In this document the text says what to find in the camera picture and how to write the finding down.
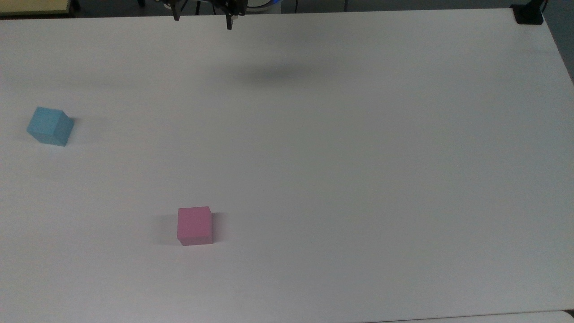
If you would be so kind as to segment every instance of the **cube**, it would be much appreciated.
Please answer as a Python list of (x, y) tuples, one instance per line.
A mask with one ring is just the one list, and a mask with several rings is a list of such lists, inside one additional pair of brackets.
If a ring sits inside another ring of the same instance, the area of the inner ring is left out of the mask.
[(177, 212), (177, 239), (181, 245), (212, 244), (211, 210), (186, 207)]
[(37, 107), (26, 131), (43, 144), (66, 146), (72, 128), (73, 120), (62, 110)]

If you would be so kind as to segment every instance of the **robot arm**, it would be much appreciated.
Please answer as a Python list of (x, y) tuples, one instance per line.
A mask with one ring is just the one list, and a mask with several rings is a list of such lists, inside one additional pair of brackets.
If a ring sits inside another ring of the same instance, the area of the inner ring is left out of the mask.
[[(178, 2), (180, 2), (180, 0), (162, 1), (164, 4), (171, 7), (173, 19), (179, 20), (181, 10)], [(245, 11), (247, 10), (247, 0), (208, 0), (208, 2), (225, 13), (227, 29), (229, 30), (231, 30), (231, 27), (233, 26), (233, 20), (237, 19), (237, 16), (245, 16)]]

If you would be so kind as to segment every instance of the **black cable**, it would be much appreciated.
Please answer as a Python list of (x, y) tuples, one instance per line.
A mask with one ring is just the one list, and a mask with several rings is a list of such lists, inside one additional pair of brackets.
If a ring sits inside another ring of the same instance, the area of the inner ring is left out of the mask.
[(183, 8), (185, 7), (185, 5), (187, 4), (188, 1), (189, 1), (189, 0), (185, 0), (185, 2), (183, 3), (183, 5), (181, 5), (180, 11), (183, 11)]

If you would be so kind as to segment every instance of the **white table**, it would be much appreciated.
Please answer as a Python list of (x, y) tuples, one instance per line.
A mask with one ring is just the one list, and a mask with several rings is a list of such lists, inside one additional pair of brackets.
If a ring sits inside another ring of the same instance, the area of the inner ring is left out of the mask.
[[(0, 318), (573, 308), (573, 107), (510, 9), (0, 21)], [(215, 244), (178, 245), (193, 206)]]

